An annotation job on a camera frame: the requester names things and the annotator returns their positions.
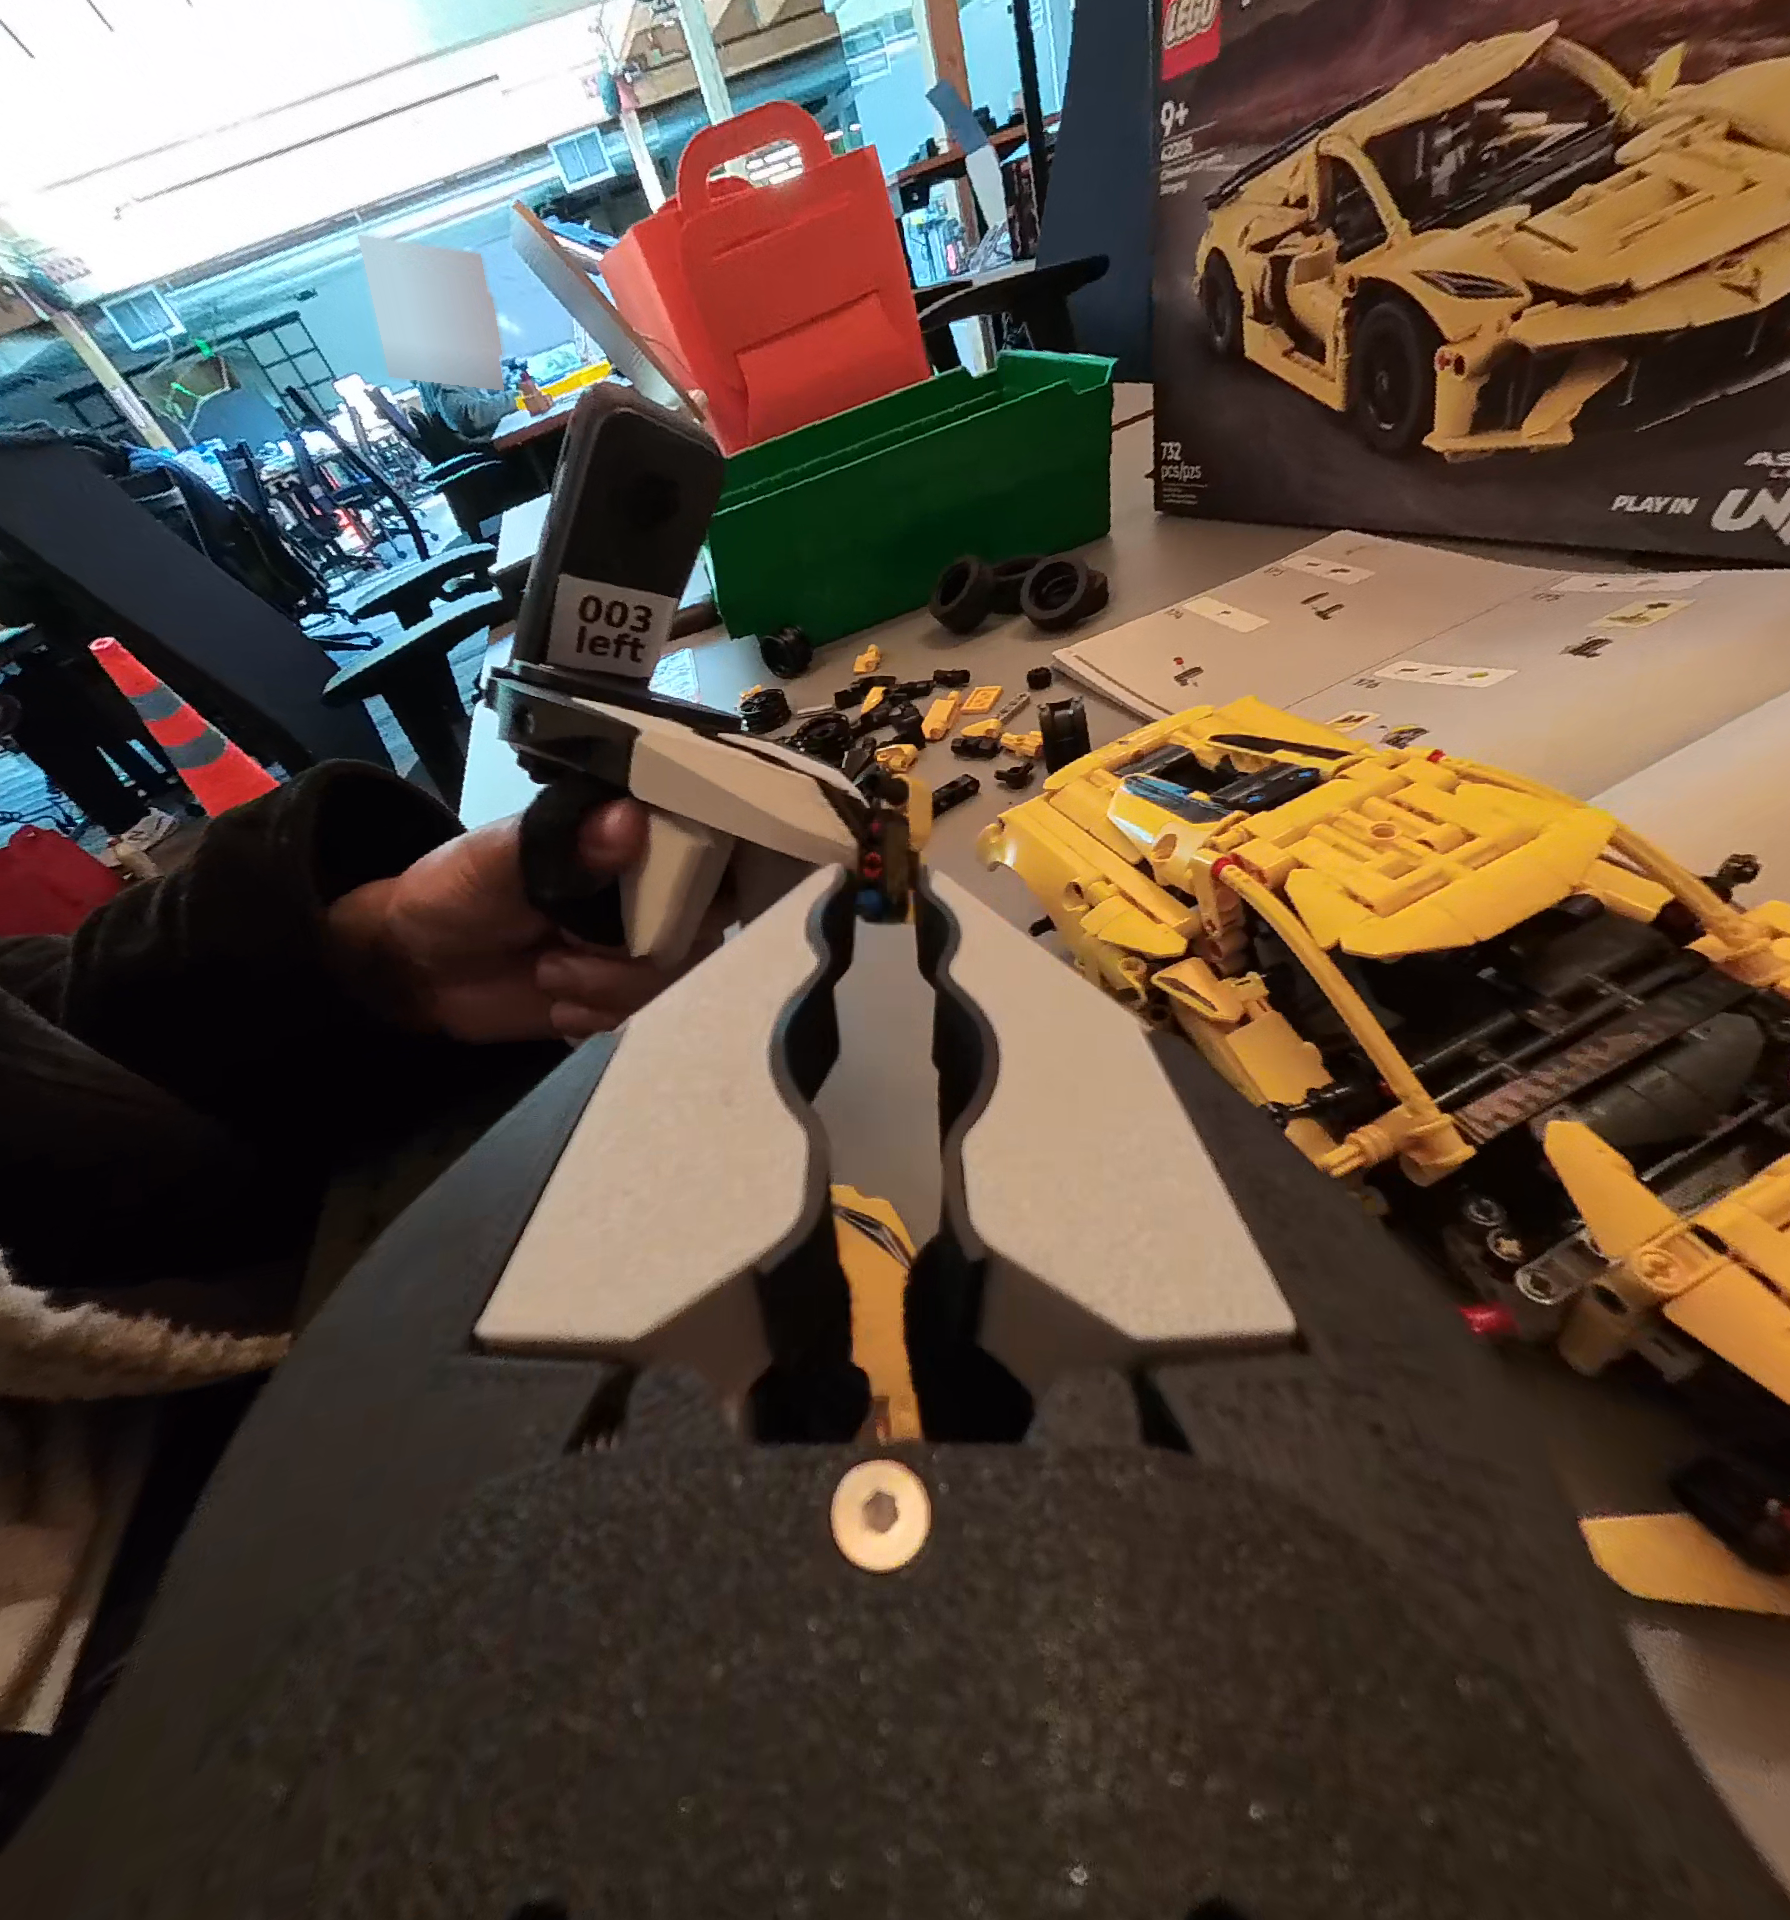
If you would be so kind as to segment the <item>pile of black yellow bricks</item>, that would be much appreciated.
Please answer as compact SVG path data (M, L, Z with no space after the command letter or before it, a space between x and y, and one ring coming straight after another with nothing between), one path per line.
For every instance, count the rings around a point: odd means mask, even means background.
M806 756L852 787L867 773L920 773L933 759L960 759L960 773L933 788L933 809L948 818L990 781L1019 797L1049 769L1049 739L1032 707L1052 696L1052 670L1025 670L1019 690L980 688L960 663L937 663L920 678L886 676L886 656L857 648L852 678L832 696L794 707L787 688L747 688L736 696L743 735Z

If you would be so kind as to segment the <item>orange traffic cone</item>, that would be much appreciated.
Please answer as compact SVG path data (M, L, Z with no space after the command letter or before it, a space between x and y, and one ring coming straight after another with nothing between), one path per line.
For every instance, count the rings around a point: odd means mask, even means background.
M214 721L206 721L124 646L96 639L88 661L138 707L142 726L208 822L275 788L275 781L253 756L243 756Z

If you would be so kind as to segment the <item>toy car set box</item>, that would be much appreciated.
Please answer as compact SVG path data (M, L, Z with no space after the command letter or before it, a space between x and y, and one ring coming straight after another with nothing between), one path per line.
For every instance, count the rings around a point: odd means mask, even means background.
M1790 0L1157 3L1150 500L1790 567Z

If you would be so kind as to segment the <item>dark fleece-lined jacket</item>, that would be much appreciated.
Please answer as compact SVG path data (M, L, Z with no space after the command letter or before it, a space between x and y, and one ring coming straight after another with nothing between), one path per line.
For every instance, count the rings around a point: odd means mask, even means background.
M0 1848L138 1653L165 1558L294 1344L326 1180L206 1203L165 1257L67 1237L0 1249Z

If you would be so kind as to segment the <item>grey desk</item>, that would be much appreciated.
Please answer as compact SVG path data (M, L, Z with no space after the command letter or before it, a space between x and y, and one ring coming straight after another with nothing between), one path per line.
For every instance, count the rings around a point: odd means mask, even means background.
M1150 387L1114 387L1114 436L1107 436L1107 537L1086 550L1086 558L1107 575L1107 629L1164 612L1185 595L1215 593L1258 567L1295 553L1317 537L1295 522L1221 522L1221 519L1157 519L1150 515ZM525 575L542 531L542 500L525 500L502 519L495 534L495 581ZM1519 550L1519 545L1444 545L1449 553L1487 553L1562 572L1615 572L1625 558L1591 558L1577 550ZM903 612L867 631L886 646L886 670L920 676L920 661L937 648L937 629L920 612ZM754 639L727 639L707 629L693 639L694 678L707 707L733 707L743 688L762 678ZM1036 661L1036 646L1019 624L990 629L968 646L974 670L1019 690L1019 670ZM943 822L943 870L965 878L980 900L990 900L1010 925L1032 925L1036 907L1019 907L1006 875L980 870L974 839L992 818L1006 788L984 788L984 799L960 808ZM525 808L525 773L511 756L493 742L493 719L476 713L470 726L470 773L462 788L462 809L470 829L495 822ZM832 1171L872 1197L889 1197L903 1231L937 1231L937 1080L927 1066L933 1002L927 983L900 938L861 931L857 961L836 983L845 1014L845 1064L818 1091L818 1115L832 1148ZM1603 1397L1603 1384L1569 1375L1566 1368L1519 1348L1479 1348L1490 1359L1497 1404L1519 1408L1540 1425L1552 1475L1569 1501L1632 1501L1656 1463L1670 1460L1670 1420ZM1712 1775L1741 1834L1766 1852L1766 1863L1790 1889L1790 1623L1774 1615L1727 1615L1727 1614L1682 1614L1682 1608L1639 1608L1625 1594L1623 1623L1625 1643L1670 1707L1682 1739Z

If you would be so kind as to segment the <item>white board document stand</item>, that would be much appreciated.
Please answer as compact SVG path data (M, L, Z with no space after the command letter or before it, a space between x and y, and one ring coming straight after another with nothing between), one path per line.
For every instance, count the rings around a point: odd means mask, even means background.
M563 318L611 359L611 373L661 408L707 423L700 400L683 379L646 341L600 280L600 251L549 230L525 200L509 206L509 244L525 271L563 307Z

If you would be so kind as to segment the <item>red bag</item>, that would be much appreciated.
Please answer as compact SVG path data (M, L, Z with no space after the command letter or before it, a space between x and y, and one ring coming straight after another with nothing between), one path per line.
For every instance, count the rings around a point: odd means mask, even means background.
M0 938L74 938L124 878L52 829L0 848Z

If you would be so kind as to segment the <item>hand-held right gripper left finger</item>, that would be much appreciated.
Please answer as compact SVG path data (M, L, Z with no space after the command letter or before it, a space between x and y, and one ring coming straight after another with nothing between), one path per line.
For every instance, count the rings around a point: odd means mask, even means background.
M818 870L620 1031L481 1348L675 1368L736 1420L857 1420L818 1121L852 925L852 878Z

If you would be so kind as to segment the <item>yellow curved panel piece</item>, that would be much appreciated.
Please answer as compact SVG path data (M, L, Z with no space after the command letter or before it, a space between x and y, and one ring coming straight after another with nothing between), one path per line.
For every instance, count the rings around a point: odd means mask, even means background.
M914 1241L894 1203L849 1180L832 1180L832 1237L852 1296L852 1368L867 1380L867 1431L878 1444L914 1444L920 1404L903 1357Z

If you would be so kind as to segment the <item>green plastic bin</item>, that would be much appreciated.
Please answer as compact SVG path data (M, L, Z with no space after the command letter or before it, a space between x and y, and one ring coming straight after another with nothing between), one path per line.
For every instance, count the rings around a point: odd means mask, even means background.
M733 639L852 639L933 602L950 558L1107 534L1114 359L1006 353L727 454L707 534Z

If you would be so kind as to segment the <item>black slanted board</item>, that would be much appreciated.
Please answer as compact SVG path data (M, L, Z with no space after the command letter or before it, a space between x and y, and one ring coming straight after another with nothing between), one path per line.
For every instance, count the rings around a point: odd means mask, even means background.
M394 769L362 707L331 707L331 656L124 493L124 451L0 436L0 558L67 612L67 639L118 639L236 747L289 773L331 759Z

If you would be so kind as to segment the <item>orange paper bag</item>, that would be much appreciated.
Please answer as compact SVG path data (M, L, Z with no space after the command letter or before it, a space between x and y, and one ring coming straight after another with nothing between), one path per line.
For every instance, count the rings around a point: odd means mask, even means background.
M933 381L878 156L790 98L694 132L600 290L727 454Z

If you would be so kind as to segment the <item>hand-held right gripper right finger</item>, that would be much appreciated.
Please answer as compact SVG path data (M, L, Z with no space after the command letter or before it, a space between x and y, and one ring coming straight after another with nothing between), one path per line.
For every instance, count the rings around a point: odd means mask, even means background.
M1032 1425L1086 1371L1281 1357L1299 1319L1139 1019L960 878L914 890L937 1237L912 1270L920 1425Z

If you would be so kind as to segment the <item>yellow toy brick car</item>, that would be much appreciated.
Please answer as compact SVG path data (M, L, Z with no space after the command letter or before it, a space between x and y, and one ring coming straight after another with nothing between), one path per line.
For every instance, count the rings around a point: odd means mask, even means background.
M1790 1615L1790 907L1611 809L1266 699L1188 707L980 832L1065 961L1188 1040L1455 1287L1468 1335L1656 1375L1639 1600Z

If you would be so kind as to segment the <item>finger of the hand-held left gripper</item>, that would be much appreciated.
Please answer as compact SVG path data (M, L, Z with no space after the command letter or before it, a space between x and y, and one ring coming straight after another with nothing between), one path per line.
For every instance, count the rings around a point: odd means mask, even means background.
M832 762L747 735L640 735L626 797L647 848L622 878L622 938L647 961L678 961L719 908L743 925L813 870L852 870L867 829Z

